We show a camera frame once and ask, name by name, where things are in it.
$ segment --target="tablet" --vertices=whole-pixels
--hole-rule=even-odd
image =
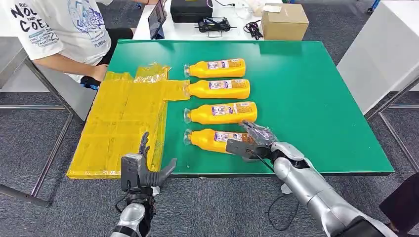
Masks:
[[[166,18],[167,14],[163,6],[163,1],[159,0],[148,17],[148,25],[150,27],[150,36],[152,40],[164,38],[162,26],[166,21]]]

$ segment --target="graphic print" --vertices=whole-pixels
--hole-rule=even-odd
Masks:
[[[88,0],[68,0],[68,12],[73,20],[74,26],[82,33],[86,33],[93,39],[103,38],[95,34],[100,31],[100,27],[105,25],[102,14],[95,11]]]
[[[30,34],[28,37],[31,44],[46,47],[59,41],[49,25],[26,3],[16,4],[10,13],[19,21],[20,29]]]

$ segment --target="cardboard box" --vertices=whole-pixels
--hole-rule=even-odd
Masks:
[[[268,4],[280,6],[280,12],[264,11],[262,30],[265,40],[302,40],[308,19],[300,4]]]

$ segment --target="white t-shirt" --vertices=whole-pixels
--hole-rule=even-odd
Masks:
[[[111,47],[96,2],[109,5],[112,0],[2,0],[31,60],[60,53],[93,66]],[[77,82],[83,77],[69,76]]]

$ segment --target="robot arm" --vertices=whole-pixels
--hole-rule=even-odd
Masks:
[[[148,135],[143,135],[138,154],[127,154],[121,159],[121,189],[126,192],[126,207],[120,211],[118,203],[115,205],[121,216],[111,237],[150,236],[151,220],[156,214],[151,187],[160,186],[176,166],[176,159],[172,159],[160,172],[148,169]]]
[[[242,125],[255,144],[243,144],[230,139],[226,150],[245,156],[247,160],[269,159],[276,176],[307,207],[328,237],[397,236],[382,222],[345,201],[293,145],[279,142],[267,127],[246,121]]]

